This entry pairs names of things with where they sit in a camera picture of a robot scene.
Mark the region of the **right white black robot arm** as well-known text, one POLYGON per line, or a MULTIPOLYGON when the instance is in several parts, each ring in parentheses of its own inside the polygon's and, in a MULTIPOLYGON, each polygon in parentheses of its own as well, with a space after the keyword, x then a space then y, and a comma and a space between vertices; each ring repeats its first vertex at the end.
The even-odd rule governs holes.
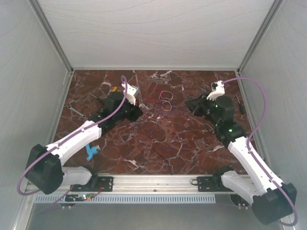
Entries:
POLYGON ((251 182, 247 182, 230 166, 218 169, 212 178, 216 190, 228 188, 251 205, 255 217, 268 225, 294 213, 297 190, 292 183, 285 184, 248 143, 248 136, 235 121, 236 108, 228 96, 216 101, 199 98, 187 101, 186 106, 195 115, 204 117, 215 126, 215 135, 241 163, 251 182))

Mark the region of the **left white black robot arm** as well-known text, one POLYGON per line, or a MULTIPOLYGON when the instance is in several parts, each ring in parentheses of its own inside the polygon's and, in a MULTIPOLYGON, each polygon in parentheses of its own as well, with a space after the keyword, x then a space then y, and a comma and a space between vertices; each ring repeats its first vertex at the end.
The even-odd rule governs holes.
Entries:
POLYGON ((102 111, 94 113, 75 131, 52 144, 37 144, 31 149, 24 176, 44 194, 67 185, 95 190, 99 184, 97 173, 87 166, 66 167, 65 163, 120 122, 135 122, 143 114, 132 92, 112 92, 102 101, 102 111))

